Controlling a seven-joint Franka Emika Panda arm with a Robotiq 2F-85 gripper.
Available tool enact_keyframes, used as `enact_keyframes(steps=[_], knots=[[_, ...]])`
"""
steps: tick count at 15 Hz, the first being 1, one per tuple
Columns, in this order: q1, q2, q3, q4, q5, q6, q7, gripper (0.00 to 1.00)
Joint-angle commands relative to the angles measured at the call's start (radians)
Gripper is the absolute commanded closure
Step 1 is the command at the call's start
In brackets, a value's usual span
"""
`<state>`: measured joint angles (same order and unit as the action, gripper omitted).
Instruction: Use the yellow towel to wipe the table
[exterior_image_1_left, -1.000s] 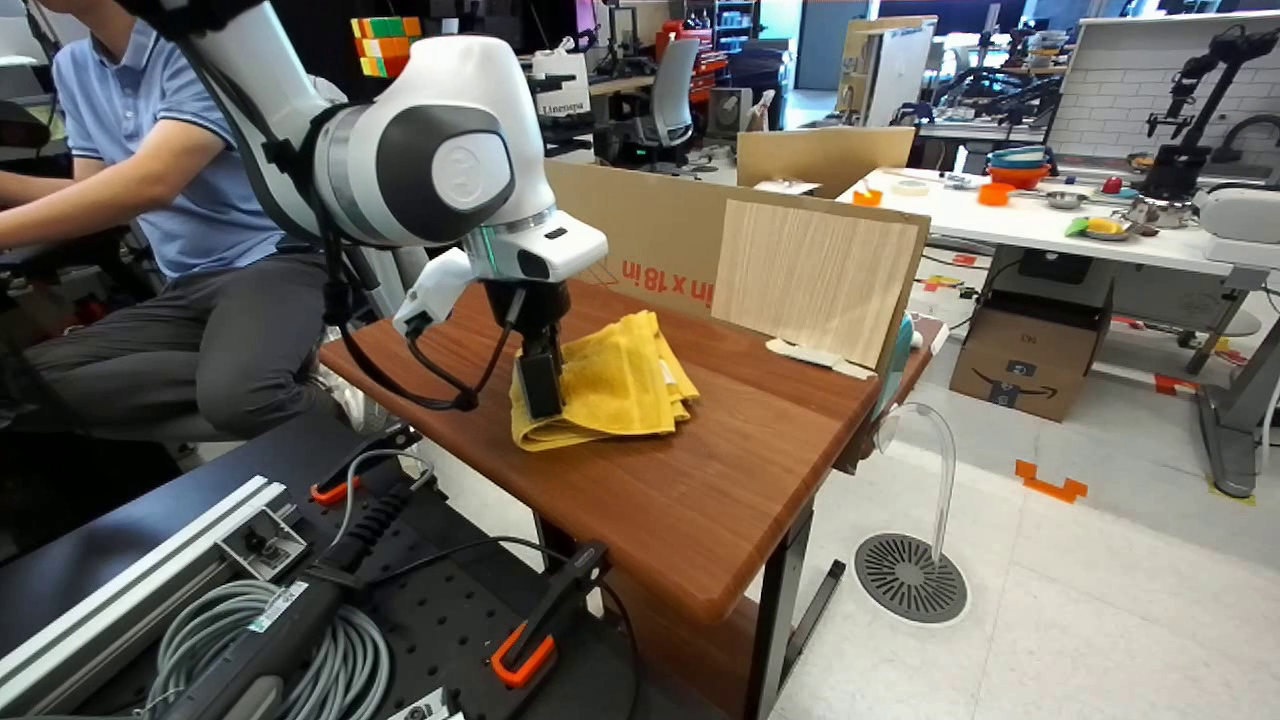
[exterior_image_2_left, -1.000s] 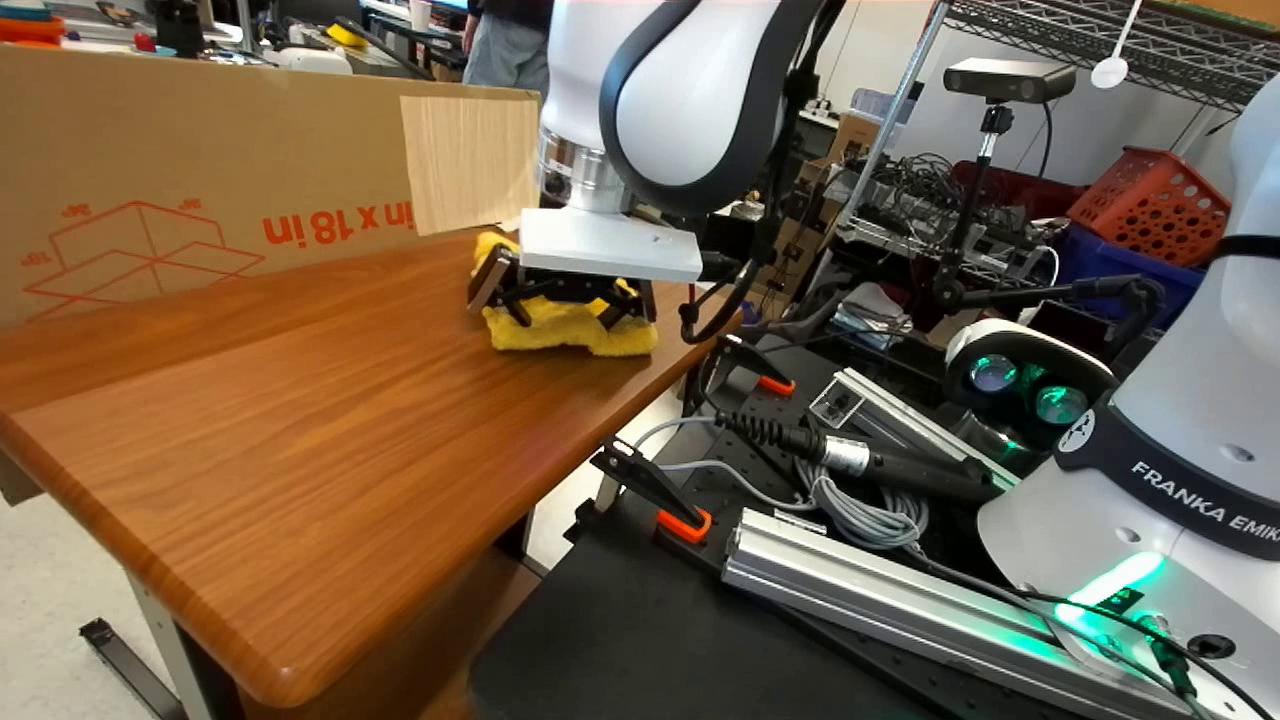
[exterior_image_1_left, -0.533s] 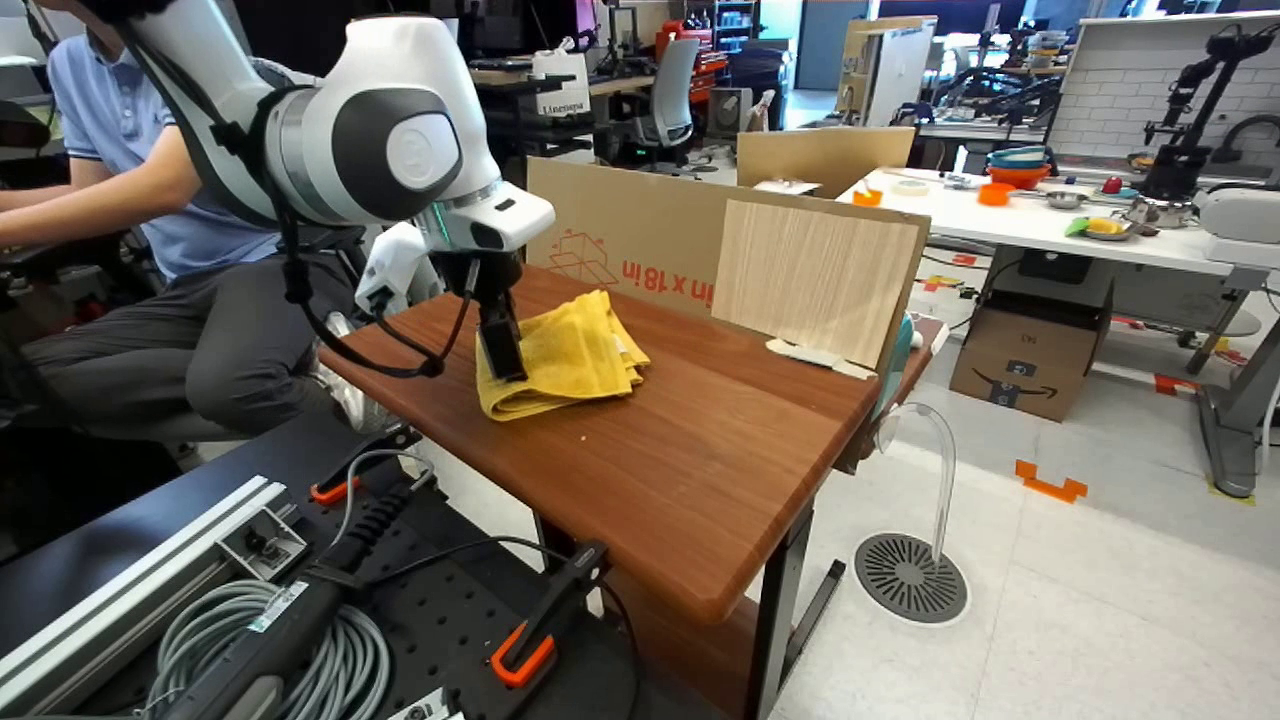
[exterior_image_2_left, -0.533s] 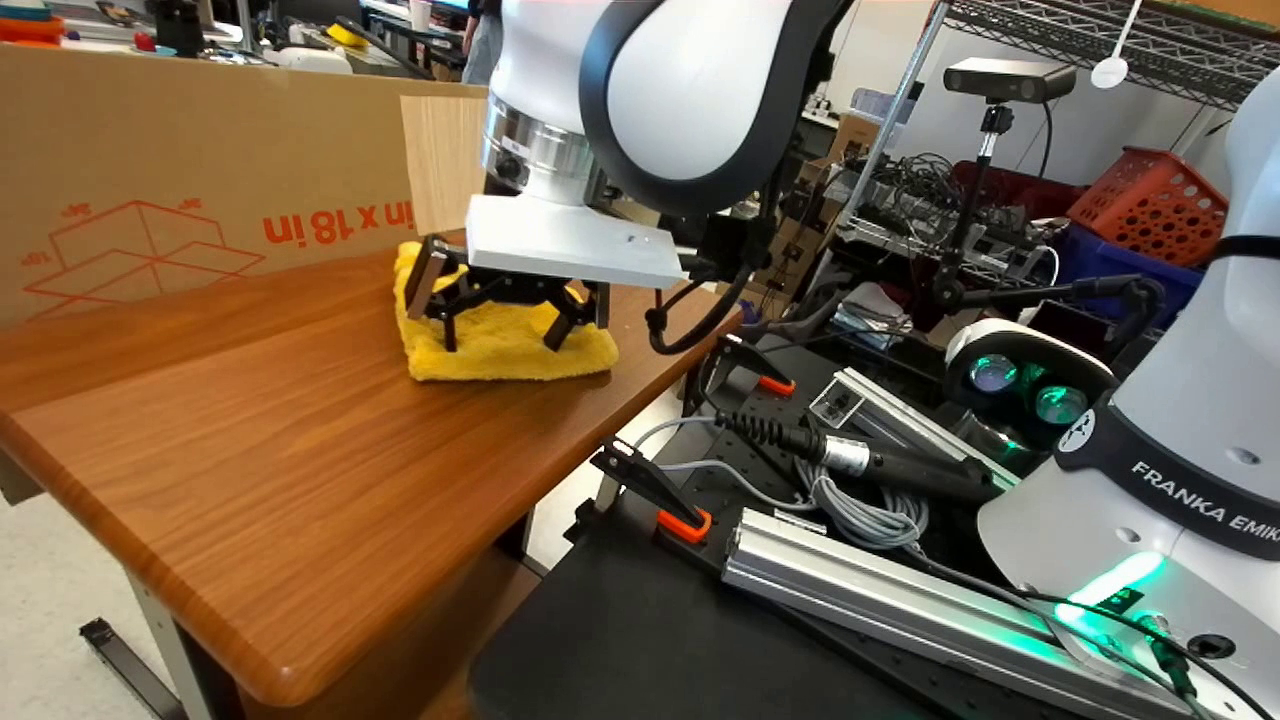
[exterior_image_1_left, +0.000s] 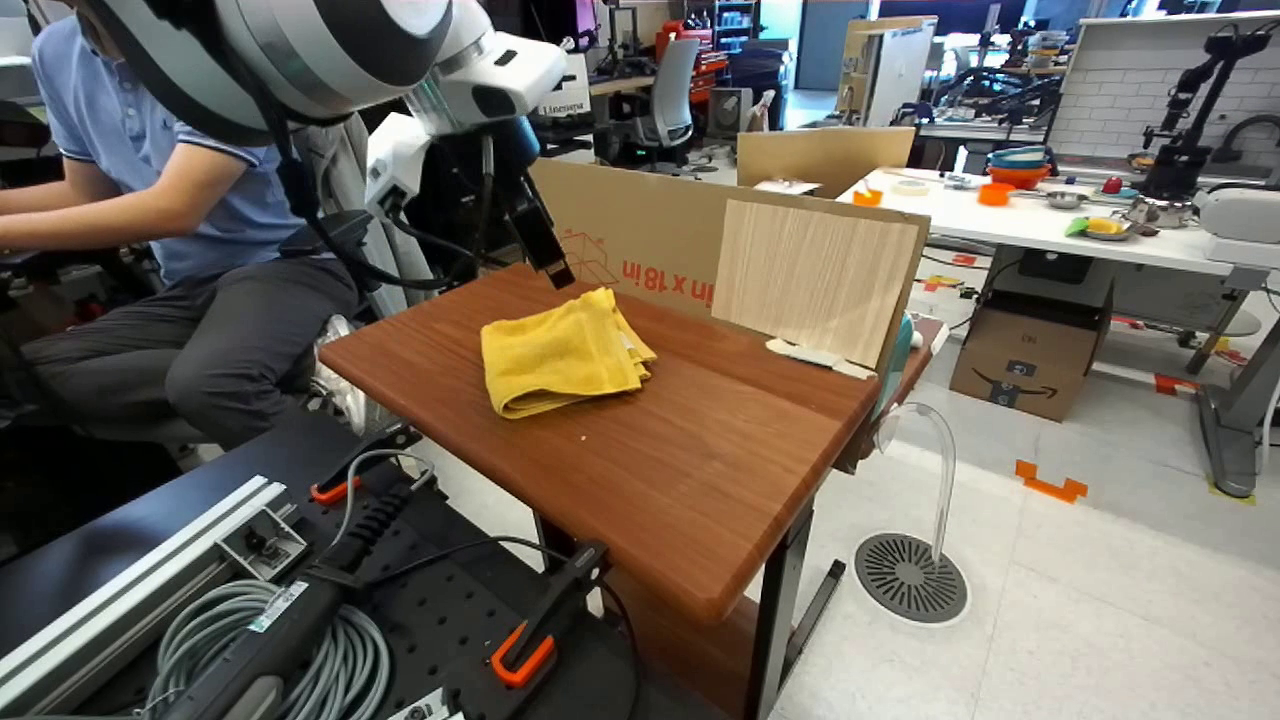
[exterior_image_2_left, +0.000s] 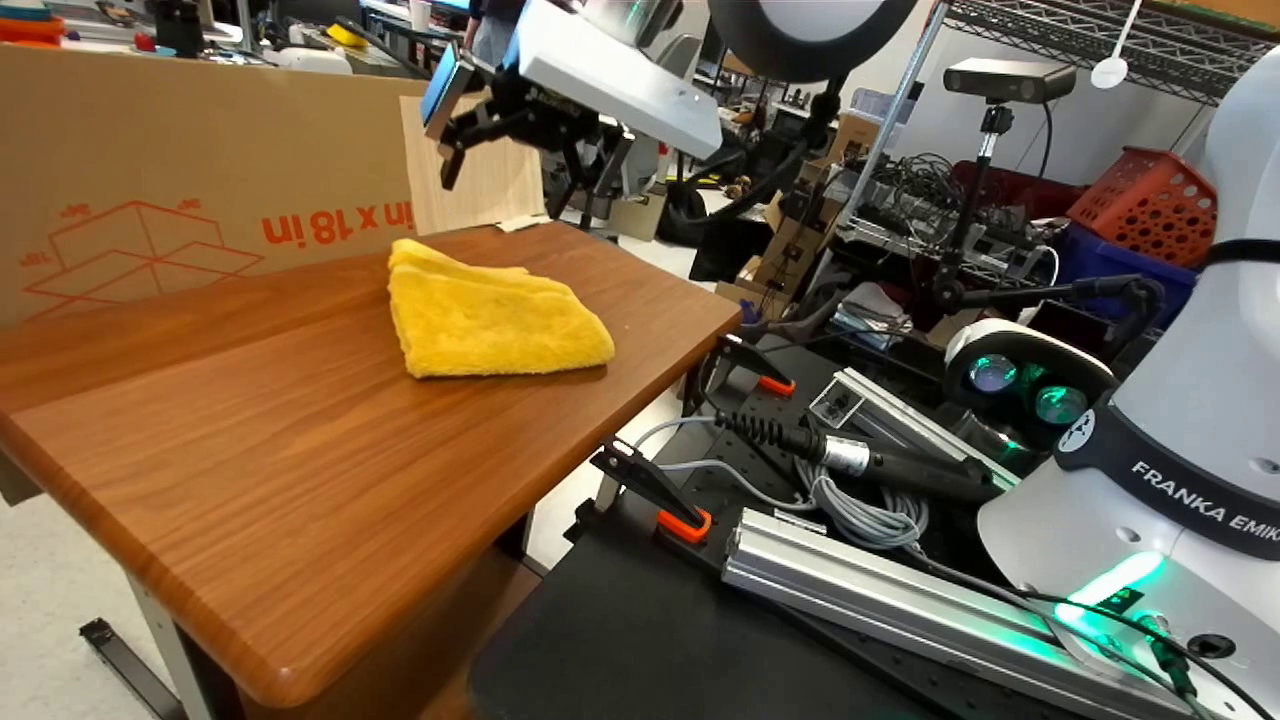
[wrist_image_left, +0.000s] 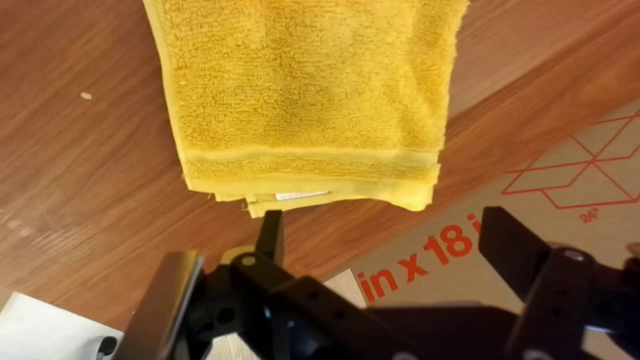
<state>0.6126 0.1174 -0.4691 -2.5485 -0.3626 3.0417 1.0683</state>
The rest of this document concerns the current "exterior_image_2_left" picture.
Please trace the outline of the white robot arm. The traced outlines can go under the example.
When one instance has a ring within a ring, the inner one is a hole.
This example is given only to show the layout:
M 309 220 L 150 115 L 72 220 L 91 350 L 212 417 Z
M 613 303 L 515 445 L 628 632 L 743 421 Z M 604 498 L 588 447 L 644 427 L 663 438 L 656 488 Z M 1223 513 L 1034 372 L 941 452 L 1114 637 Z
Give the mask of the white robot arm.
M 1005 580 L 1073 594 L 1121 588 L 1184 645 L 1223 637 L 1229 671 L 1280 668 L 1280 49 L 1208 123 L 1208 265 L 1135 372 L 1055 454 L 978 513 Z

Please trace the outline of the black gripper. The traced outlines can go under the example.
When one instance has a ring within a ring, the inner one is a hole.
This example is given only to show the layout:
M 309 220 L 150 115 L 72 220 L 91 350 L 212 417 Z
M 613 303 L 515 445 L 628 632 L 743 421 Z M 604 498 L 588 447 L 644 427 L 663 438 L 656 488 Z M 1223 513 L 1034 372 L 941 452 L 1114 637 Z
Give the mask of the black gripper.
M 515 72 L 495 72 L 489 97 L 444 123 L 439 184 L 453 188 L 478 145 L 515 140 L 559 153 L 576 188 L 596 188 L 613 159 L 628 147 L 628 133 L 599 113 L 540 87 Z

